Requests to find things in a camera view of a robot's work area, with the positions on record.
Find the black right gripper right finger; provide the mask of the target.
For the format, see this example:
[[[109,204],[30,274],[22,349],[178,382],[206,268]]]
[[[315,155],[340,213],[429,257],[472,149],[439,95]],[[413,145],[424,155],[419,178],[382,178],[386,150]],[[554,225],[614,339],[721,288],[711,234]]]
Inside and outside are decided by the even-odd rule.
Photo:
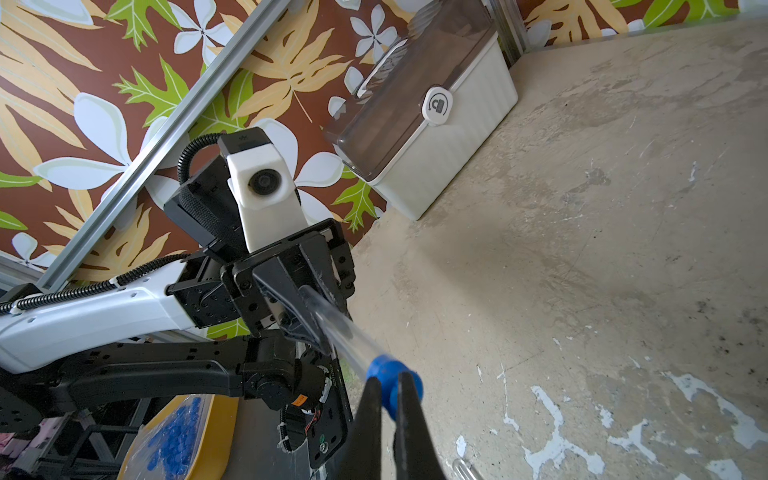
[[[410,372],[398,375],[394,462],[397,480],[445,480]]]

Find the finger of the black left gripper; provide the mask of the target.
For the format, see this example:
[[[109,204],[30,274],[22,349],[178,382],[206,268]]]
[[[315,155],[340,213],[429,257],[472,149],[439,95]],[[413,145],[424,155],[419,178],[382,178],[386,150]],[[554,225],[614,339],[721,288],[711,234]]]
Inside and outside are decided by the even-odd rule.
[[[296,327],[284,327],[288,336],[314,347],[322,354],[331,354],[332,347],[320,327],[315,314],[305,303],[299,287],[291,278],[279,258],[271,258],[252,270],[254,279],[300,323],[304,333]]]

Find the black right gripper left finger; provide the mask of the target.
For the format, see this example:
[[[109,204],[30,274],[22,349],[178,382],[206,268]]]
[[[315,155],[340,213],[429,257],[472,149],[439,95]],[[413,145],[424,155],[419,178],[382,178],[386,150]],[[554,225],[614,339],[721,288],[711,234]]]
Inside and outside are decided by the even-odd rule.
[[[380,381],[369,378],[361,396],[338,467],[340,480],[379,480],[381,478],[382,388]]]

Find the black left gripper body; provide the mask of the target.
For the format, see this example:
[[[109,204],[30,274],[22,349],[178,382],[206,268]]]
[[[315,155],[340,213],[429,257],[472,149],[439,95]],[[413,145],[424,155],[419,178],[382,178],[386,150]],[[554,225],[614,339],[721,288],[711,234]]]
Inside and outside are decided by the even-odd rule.
[[[221,263],[205,253],[183,262],[166,294],[193,324],[207,328],[240,319],[257,336],[272,324],[314,348],[328,348],[316,315],[302,297],[307,286],[342,312],[354,293],[354,263],[342,224],[323,220],[237,261]]]

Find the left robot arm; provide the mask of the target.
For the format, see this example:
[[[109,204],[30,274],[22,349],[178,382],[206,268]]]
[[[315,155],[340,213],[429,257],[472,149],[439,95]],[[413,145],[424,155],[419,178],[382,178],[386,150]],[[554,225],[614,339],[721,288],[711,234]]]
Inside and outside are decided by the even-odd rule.
[[[339,222],[310,219],[296,140],[260,125],[201,136],[181,152],[169,217],[201,245],[56,293],[31,284],[1,302],[1,429],[108,403],[181,394],[257,399],[280,447],[320,467],[348,438],[339,362],[304,303],[354,291]]]

